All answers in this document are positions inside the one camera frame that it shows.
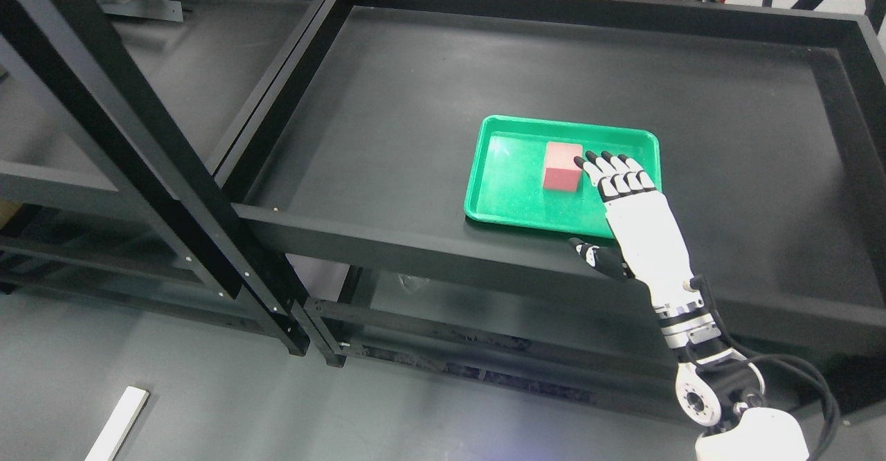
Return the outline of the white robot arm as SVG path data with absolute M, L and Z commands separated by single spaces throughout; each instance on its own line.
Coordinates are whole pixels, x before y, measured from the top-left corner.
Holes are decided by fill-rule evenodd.
M 684 282 L 681 294 L 687 299 L 656 307 L 656 313 L 678 362 L 678 404 L 703 430 L 696 460 L 808 460 L 799 422 L 769 407 L 759 366 L 728 341 L 700 281 Z

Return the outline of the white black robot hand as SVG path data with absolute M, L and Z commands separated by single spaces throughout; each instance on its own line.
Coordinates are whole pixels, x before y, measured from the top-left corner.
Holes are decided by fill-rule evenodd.
M 683 313 L 703 306 L 692 287 L 689 251 L 667 197 L 636 159 L 587 151 L 574 164 L 598 191 L 617 246 L 604 248 L 579 238 L 569 244 L 596 271 L 646 285 L 656 313 Z

